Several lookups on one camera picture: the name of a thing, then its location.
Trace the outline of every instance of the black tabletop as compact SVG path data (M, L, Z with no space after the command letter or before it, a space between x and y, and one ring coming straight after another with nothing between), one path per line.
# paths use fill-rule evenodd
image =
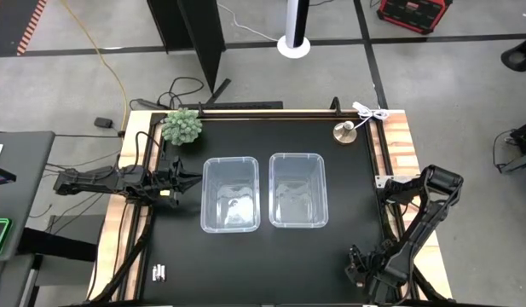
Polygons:
M0 133L0 167L16 175L16 182L0 185L0 218L12 221L0 261L16 254L54 138L50 131Z
M365 127L354 143L332 138L337 120L205 121L200 139L174 148L187 171L213 157L251 156L259 164L261 225L246 234L211 235L200 227L201 183L180 211L155 209L141 299L148 304L339 304L365 297L344 273L347 252L381 242ZM277 229L269 221L269 158L315 153L325 160L329 222L321 229ZM152 282L152 267L166 282Z

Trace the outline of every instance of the floor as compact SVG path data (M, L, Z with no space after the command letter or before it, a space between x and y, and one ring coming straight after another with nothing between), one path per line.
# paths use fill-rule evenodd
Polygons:
M283 35L286 0L220 0L240 24L272 38ZM71 1L102 48L158 46L159 34L144 1ZM418 34L378 20L361 0L371 38L415 38ZM264 38L234 27L221 10L227 43ZM432 37L526 33L526 0L465 0L454 3ZM306 36L363 38L354 3L335 0L310 8ZM372 48L389 108L407 111L420 166L436 164L465 178L460 203L437 231L448 280L460 302L526 306L526 172L500 175L492 165L494 137L526 123L526 72L513 72L500 54L517 40L455 43L378 43ZM327 108L334 96L343 104L377 107L378 99L363 44L313 47L289 61L274 48L230 49L223 54L217 82L232 84L218 101L277 101L285 108ZM58 0L49 0L29 50L87 49L90 42ZM203 78L192 51L106 55L130 99L154 101L175 77ZM185 82L178 91L196 86ZM207 89L186 103L205 101ZM0 130L112 135L93 126L96 116L120 125L122 97L112 75L95 55L0 58ZM77 164L120 149L118 140L57 138L49 161ZM517 153L500 142L499 161ZM93 166L108 165L113 158ZM51 191L42 180L28 225L43 229L79 197ZM102 198L87 214L103 214ZM78 214L72 210L68 214ZM45 287L37 306L84 299L87 287Z

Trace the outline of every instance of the black floor mat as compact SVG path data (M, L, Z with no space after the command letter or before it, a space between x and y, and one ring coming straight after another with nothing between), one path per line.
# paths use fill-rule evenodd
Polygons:
M21 55L46 0L0 0L0 56Z

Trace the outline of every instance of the clear plastic bin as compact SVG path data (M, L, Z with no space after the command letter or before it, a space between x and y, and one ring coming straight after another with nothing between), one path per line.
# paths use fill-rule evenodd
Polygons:
M269 218L280 228L320 228L329 221L323 158L276 153L270 158Z
M259 227L259 164L254 158L208 159L203 178L200 226L206 233L243 233Z

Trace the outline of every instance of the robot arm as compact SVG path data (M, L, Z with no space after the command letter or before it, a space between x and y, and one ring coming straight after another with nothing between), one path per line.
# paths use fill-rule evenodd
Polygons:
M388 180L380 195L380 204L410 203L420 197L419 212L405 234L397 240L386 240L375 252L361 254L356 246L350 248L350 263L346 274L358 286L364 287L369 303L385 303L390 290L403 286L414 275L426 286L423 276L414 269L413 260L436 226L448 215L448 209L460 199L463 178L434 165L426 167L419 178L400 183ZM441 298L438 293L428 293Z
M148 171L140 165L129 165L121 169L114 166L79 172L75 169L60 171L54 190L60 195L75 195L79 192L119 194L129 203L179 205L176 193L184 193L202 179L202 175L187 172L179 157L171 168Z

